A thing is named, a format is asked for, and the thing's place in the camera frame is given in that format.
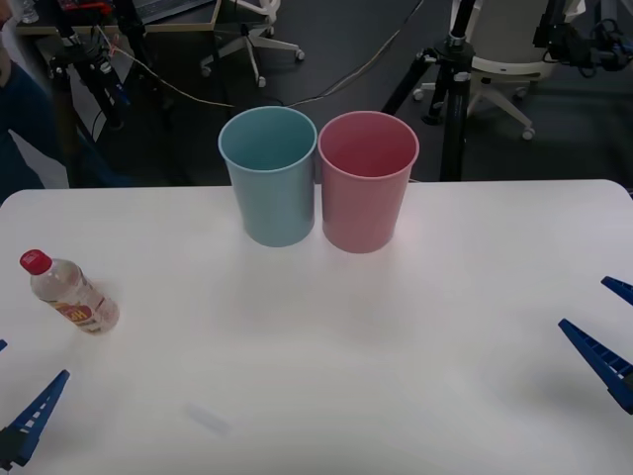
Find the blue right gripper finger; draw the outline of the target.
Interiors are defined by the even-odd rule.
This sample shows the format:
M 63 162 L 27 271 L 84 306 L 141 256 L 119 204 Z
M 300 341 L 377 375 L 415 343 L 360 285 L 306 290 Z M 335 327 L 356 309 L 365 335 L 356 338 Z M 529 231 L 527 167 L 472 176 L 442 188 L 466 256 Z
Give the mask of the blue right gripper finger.
M 616 278 L 605 276 L 600 283 L 628 304 L 633 304 L 633 286 Z
M 632 363 L 566 319 L 562 319 L 558 327 L 604 383 L 611 397 L 627 414 L 631 414 Z

